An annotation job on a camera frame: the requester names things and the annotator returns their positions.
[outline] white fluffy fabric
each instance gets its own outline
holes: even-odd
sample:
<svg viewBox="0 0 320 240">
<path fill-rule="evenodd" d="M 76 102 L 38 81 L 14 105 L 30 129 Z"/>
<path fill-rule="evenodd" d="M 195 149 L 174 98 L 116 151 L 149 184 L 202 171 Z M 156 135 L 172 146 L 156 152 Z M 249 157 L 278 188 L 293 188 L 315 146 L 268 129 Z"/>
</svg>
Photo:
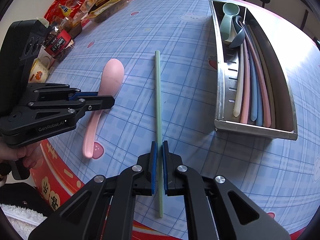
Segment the white fluffy fabric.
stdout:
<svg viewBox="0 0 320 240">
<path fill-rule="evenodd" d="M 28 240 L 32 230 L 46 219 L 42 214 L 31 209 L 4 204 L 0 204 L 0 206 L 13 228 L 24 240 Z"/>
</svg>

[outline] chinese character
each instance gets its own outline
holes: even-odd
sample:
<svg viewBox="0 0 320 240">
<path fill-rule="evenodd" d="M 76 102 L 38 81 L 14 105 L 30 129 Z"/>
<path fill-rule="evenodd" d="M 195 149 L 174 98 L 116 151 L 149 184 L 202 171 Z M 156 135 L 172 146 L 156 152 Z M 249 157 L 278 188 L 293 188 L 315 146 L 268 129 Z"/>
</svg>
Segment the chinese character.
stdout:
<svg viewBox="0 0 320 240">
<path fill-rule="evenodd" d="M 47 195 L 48 190 L 49 190 L 48 183 L 45 181 L 43 185 L 43 193 Z"/>
<path fill-rule="evenodd" d="M 57 198 L 55 197 L 55 196 L 52 196 L 51 197 L 51 200 L 52 200 L 52 203 L 51 203 L 51 206 L 52 206 L 52 208 L 54 209 L 54 210 L 56 210 L 57 209 L 57 207 L 58 207 L 58 204 L 57 204 Z"/>
</svg>

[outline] silver bolt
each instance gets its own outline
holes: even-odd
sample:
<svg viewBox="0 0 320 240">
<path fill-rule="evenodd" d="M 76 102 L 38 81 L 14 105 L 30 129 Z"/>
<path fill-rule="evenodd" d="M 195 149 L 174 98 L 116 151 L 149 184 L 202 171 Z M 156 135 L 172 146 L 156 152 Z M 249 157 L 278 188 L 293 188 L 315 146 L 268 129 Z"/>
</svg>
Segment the silver bolt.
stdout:
<svg viewBox="0 0 320 240">
<path fill-rule="evenodd" d="M 141 171 L 142 170 L 142 167 L 140 166 L 140 165 L 134 165 L 134 166 L 132 166 L 132 170 L 133 171 Z"/>
<path fill-rule="evenodd" d="M 97 176 L 94 177 L 93 180 L 94 180 L 95 182 L 97 182 L 97 183 L 101 183 L 101 182 L 104 181 L 104 178 L 103 178 L 102 175 L 97 175 Z"/>
<path fill-rule="evenodd" d="M 223 176 L 217 176 L 215 178 L 215 181 L 218 183 L 224 183 L 226 181 L 226 179 Z"/>
<path fill-rule="evenodd" d="M 185 165 L 180 165 L 178 166 L 177 170 L 180 172 L 186 172 L 188 170 L 188 167 Z"/>
</svg>

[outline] plastic food container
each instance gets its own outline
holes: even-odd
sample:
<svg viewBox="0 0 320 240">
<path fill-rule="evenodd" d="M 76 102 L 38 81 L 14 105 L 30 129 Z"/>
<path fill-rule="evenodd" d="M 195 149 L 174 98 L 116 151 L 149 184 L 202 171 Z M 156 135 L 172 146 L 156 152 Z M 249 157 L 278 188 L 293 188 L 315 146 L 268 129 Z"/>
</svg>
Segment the plastic food container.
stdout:
<svg viewBox="0 0 320 240">
<path fill-rule="evenodd" d="M 101 23 L 107 18 L 115 14 L 118 10 L 122 9 L 132 0 L 110 0 L 98 9 L 92 11 L 87 19 L 95 23 Z"/>
</svg>

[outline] white bear print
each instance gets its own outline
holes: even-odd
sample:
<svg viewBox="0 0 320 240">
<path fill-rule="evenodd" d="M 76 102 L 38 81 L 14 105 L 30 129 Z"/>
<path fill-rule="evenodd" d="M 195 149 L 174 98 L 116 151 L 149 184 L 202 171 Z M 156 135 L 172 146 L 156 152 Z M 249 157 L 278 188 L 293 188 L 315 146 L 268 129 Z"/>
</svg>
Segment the white bear print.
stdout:
<svg viewBox="0 0 320 240">
<path fill-rule="evenodd" d="M 208 17 L 206 15 L 195 15 L 193 13 L 185 13 L 179 17 L 180 20 L 192 23 L 206 23 Z"/>
<path fill-rule="evenodd" d="M 318 179 L 320 179 L 320 159 L 319 158 L 316 158 L 314 168 L 315 168 L 314 180 L 317 181 Z"/>
</svg>

